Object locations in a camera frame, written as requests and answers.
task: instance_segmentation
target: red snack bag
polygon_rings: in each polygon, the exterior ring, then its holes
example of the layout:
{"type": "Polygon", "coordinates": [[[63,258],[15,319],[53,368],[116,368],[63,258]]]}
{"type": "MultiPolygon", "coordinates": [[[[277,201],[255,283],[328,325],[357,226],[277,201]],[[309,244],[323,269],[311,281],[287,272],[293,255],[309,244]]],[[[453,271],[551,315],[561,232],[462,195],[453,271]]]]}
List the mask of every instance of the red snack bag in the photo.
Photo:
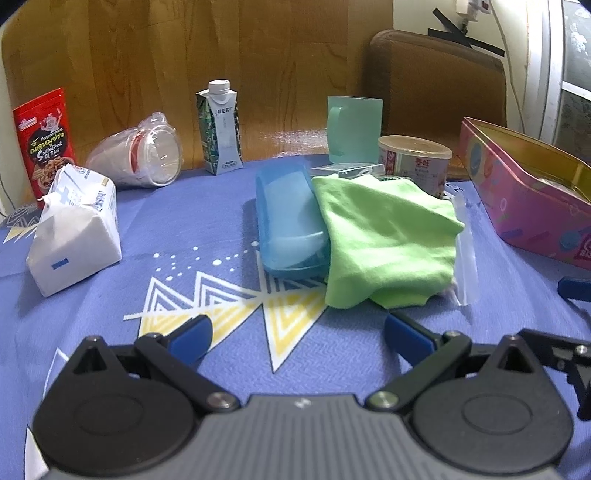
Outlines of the red snack bag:
{"type": "MultiPolygon", "coordinates": [[[[47,193],[57,171],[76,164],[64,90],[58,88],[14,109],[18,143],[36,199],[47,193]]],[[[44,203],[37,201],[40,208],[44,203]]]]}

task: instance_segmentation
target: white bottle cap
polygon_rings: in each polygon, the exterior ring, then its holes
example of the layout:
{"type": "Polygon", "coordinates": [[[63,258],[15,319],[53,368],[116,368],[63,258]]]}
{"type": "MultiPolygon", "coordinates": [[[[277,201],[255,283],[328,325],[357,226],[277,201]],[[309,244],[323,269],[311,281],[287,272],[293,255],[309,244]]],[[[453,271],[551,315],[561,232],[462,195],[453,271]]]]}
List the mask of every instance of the white bottle cap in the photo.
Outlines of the white bottle cap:
{"type": "Polygon", "coordinates": [[[214,95],[228,93],[230,91],[230,80],[212,80],[209,82],[209,93],[214,95]]]}

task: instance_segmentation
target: cup handle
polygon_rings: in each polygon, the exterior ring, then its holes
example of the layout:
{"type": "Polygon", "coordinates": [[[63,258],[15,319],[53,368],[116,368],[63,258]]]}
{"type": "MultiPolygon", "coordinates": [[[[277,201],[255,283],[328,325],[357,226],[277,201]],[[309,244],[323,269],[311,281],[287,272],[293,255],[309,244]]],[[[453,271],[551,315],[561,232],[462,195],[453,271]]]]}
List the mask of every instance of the cup handle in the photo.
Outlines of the cup handle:
{"type": "Polygon", "coordinates": [[[329,152],[331,155],[341,156],[345,153],[339,148],[339,141],[335,135],[335,133],[339,129],[339,118],[340,113],[343,111],[343,107],[341,106],[334,106],[329,110],[329,117],[326,121],[326,139],[328,140],[329,144],[329,152]]]}

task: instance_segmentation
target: teal plastic cup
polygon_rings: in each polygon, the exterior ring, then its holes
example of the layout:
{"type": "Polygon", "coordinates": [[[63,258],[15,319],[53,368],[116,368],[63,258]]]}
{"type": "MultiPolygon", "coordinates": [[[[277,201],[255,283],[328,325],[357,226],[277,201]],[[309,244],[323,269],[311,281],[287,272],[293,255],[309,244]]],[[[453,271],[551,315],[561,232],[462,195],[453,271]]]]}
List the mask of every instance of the teal plastic cup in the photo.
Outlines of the teal plastic cup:
{"type": "Polygon", "coordinates": [[[332,163],[377,163],[384,101],[378,98],[328,97],[326,137],[332,163]]]}

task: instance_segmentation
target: green cloth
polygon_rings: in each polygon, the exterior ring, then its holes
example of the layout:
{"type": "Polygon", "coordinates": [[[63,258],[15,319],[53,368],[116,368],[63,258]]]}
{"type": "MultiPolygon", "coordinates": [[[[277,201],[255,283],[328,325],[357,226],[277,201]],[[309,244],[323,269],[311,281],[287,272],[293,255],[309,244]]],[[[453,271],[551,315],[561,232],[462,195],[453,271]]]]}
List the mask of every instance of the green cloth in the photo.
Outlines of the green cloth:
{"type": "Polygon", "coordinates": [[[330,235],[326,304],[347,309],[372,299],[391,309],[425,305],[452,282],[453,205],[407,179],[312,179],[330,235]]]}

